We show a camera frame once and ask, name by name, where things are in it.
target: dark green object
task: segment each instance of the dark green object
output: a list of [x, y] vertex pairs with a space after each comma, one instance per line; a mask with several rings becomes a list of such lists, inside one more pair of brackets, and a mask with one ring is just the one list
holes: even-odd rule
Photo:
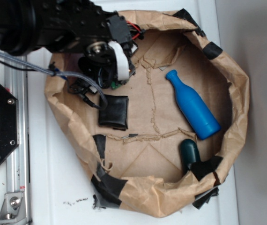
[[185, 139], [179, 147], [182, 166], [187, 172], [189, 164], [200, 162], [200, 155], [196, 143], [191, 139]]

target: black tape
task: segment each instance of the black tape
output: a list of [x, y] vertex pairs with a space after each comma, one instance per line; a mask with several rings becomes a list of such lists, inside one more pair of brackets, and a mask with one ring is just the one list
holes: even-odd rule
[[92, 184], [95, 188], [95, 194], [98, 199], [98, 207], [119, 208], [122, 203], [119, 195], [126, 184], [127, 180], [121, 180], [108, 175], [100, 164], [97, 166], [97, 175], [92, 177]]
[[213, 60], [223, 52], [223, 49], [217, 46], [214, 42], [210, 42], [203, 48], [202, 52], [209, 60]]
[[201, 30], [200, 26], [196, 23], [196, 21], [191, 17], [191, 15], [188, 13], [188, 11], [186, 11], [184, 8], [182, 10], [178, 11], [177, 13], [175, 13], [173, 16], [180, 18], [180, 19], [187, 20], [188, 22], [190, 22], [191, 24], [196, 26], [197, 29], [195, 31], [201, 37], [204, 37], [206, 35], [204, 33], [204, 31]]
[[193, 172], [198, 181], [204, 178], [211, 172], [214, 172], [221, 161], [222, 157], [213, 156], [210, 160], [205, 162], [195, 162], [190, 165], [190, 170]]
[[204, 203], [208, 203], [210, 198], [213, 196], [218, 196], [219, 195], [219, 188], [214, 187], [212, 190], [209, 190], [208, 192], [205, 192], [206, 194], [200, 194], [195, 196], [195, 199], [197, 199], [194, 203], [193, 206], [197, 209], [200, 209]]
[[100, 158], [104, 159], [105, 158], [104, 152], [105, 152], [106, 136], [94, 135], [93, 138], [94, 138], [94, 141], [96, 143]]

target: black wallet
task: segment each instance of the black wallet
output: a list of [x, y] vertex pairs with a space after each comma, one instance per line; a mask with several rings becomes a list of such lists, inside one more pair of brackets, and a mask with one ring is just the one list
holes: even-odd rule
[[[119, 130], [128, 129], [128, 96], [105, 95], [105, 97], [108, 101], [108, 105], [106, 109], [99, 111], [99, 126], [111, 127]], [[103, 100], [100, 98], [100, 107], [103, 103]]]

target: blue plastic bottle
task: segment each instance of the blue plastic bottle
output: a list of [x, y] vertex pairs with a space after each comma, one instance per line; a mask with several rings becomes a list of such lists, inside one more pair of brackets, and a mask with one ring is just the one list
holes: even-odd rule
[[180, 110], [200, 139], [204, 140], [221, 129], [220, 124], [199, 94], [181, 82], [176, 70], [167, 73], [166, 78], [174, 86], [176, 101]]

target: bolt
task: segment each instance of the bolt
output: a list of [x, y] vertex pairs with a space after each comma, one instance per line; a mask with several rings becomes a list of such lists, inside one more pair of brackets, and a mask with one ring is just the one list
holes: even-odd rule
[[12, 215], [12, 213], [7, 213], [6, 215], [4, 215], [5, 219], [12, 219], [14, 218], [14, 216]]
[[13, 104], [15, 104], [15, 100], [13, 100], [12, 98], [10, 98], [10, 99], [7, 101], [7, 103], [8, 103], [9, 105], [13, 105]]
[[12, 197], [10, 200], [10, 204], [13, 208], [17, 208], [20, 205], [21, 201], [17, 197]]
[[99, 54], [101, 52], [101, 46], [100, 45], [96, 45], [92, 48], [93, 52], [95, 52], [96, 54]]

